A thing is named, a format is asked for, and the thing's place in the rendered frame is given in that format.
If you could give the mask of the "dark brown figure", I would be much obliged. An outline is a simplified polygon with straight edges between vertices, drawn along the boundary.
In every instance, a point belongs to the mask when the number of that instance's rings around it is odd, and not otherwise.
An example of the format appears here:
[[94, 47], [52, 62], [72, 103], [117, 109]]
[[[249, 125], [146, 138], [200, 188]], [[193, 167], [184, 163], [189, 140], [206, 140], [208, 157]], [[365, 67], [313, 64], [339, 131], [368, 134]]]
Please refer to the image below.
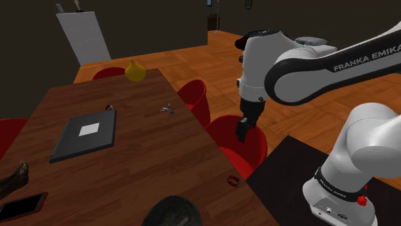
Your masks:
[[20, 161], [20, 166], [8, 177], [0, 179], [0, 200], [29, 182], [29, 165]]

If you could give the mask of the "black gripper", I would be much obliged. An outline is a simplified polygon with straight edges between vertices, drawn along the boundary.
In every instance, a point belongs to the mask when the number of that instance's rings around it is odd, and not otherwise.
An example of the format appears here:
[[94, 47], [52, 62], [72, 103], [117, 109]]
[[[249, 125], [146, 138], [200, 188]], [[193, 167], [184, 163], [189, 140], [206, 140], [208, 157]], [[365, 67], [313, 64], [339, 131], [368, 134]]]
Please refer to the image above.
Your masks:
[[240, 99], [240, 110], [243, 113], [242, 119], [237, 122], [236, 136], [238, 141], [245, 143], [246, 135], [250, 127], [255, 128], [256, 123], [265, 108], [264, 101], [247, 101], [243, 98]]

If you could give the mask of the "yellow gourd vase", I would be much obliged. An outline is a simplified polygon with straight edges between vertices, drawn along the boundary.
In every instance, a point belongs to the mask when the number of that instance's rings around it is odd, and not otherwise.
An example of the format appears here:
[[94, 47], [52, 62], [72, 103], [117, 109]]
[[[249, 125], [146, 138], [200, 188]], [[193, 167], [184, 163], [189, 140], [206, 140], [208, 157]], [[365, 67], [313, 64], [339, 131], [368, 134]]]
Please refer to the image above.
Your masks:
[[125, 76], [132, 82], [140, 82], [145, 78], [145, 75], [146, 69], [131, 59], [130, 65], [125, 70]]

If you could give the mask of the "brown wooden table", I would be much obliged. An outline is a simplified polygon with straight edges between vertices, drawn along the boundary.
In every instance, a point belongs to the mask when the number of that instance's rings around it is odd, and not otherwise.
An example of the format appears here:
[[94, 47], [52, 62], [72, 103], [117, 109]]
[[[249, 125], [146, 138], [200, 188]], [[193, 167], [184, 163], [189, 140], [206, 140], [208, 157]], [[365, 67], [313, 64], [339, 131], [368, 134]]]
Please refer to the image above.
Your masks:
[[[70, 118], [117, 110], [112, 148], [54, 164], [50, 155]], [[174, 114], [160, 111], [171, 105]], [[50, 89], [0, 161], [0, 178], [20, 161], [29, 182], [8, 199], [48, 192], [42, 209], [0, 226], [141, 226], [169, 195], [199, 209], [203, 226], [279, 226], [166, 78], [150, 71]]]

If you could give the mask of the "red chair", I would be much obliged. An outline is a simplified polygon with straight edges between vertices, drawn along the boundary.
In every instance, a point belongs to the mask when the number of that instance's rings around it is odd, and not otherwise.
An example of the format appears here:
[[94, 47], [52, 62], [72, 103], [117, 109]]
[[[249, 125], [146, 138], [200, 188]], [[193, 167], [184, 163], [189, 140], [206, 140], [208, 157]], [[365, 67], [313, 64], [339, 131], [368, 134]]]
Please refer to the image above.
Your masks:
[[202, 80], [192, 80], [181, 87], [177, 93], [201, 125], [206, 127], [211, 121], [211, 116], [205, 83]]
[[8, 118], [0, 119], [0, 160], [19, 135], [28, 119]]
[[122, 67], [108, 67], [98, 71], [94, 76], [93, 80], [99, 80], [112, 76], [119, 76], [125, 74], [125, 69]]
[[236, 135], [237, 115], [216, 118], [205, 130], [243, 179], [247, 179], [267, 157], [267, 141], [264, 132], [257, 126], [250, 128], [242, 143]]

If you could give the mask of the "pale grey sofa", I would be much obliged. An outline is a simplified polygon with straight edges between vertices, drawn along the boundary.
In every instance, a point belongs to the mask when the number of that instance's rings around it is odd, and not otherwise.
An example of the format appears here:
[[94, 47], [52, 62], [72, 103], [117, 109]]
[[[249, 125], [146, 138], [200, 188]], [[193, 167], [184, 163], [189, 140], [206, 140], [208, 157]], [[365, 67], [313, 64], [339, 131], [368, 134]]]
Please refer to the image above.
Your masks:
[[327, 40], [317, 37], [298, 37], [294, 41], [312, 48], [318, 55], [324, 56], [337, 51], [336, 47], [327, 44]]

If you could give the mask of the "dark robot stand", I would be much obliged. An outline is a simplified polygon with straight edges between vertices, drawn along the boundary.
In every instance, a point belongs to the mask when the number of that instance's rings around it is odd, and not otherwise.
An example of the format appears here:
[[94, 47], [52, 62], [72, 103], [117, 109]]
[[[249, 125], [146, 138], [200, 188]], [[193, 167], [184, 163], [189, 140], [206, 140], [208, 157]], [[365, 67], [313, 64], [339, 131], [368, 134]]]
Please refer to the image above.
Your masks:
[[[331, 226], [314, 216], [302, 192], [327, 154], [287, 136], [246, 179], [279, 226]], [[379, 226], [401, 226], [401, 191], [381, 180], [368, 182]]]

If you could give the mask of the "red wristband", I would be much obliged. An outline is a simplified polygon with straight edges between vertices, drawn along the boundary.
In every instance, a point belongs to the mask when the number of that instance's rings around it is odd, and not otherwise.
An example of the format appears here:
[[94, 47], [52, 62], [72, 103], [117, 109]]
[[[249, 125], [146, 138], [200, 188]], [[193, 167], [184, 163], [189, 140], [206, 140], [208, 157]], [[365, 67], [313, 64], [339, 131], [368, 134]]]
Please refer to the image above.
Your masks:
[[227, 177], [227, 183], [230, 186], [239, 188], [240, 185], [241, 185], [241, 180], [238, 177], [234, 176], [234, 175], [230, 175], [230, 176]]

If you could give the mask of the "dark grey book white label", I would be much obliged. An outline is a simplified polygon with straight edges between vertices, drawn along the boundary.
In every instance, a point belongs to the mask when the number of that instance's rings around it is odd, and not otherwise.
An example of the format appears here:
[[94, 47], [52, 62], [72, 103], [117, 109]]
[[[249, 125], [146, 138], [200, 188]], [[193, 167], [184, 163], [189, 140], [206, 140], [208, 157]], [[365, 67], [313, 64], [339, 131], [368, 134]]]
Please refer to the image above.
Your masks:
[[70, 118], [51, 155], [49, 163], [78, 157], [114, 146], [117, 110]]

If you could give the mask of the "dark grey domed object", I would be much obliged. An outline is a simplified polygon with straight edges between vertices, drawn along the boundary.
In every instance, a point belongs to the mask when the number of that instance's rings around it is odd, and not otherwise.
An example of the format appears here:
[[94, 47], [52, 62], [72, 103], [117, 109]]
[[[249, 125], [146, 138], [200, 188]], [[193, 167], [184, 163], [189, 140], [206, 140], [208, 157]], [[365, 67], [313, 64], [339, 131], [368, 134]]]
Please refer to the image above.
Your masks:
[[149, 210], [141, 226], [202, 226], [202, 216], [190, 200], [171, 195]]

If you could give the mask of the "red phone black screen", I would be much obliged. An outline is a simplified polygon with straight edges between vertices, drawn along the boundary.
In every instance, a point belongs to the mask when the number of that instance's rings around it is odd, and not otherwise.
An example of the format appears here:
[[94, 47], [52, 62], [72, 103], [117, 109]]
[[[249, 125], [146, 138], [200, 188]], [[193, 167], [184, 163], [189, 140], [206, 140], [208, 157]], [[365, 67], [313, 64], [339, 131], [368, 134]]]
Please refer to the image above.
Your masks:
[[4, 203], [0, 206], [0, 223], [39, 212], [47, 197], [48, 192], [42, 192]]

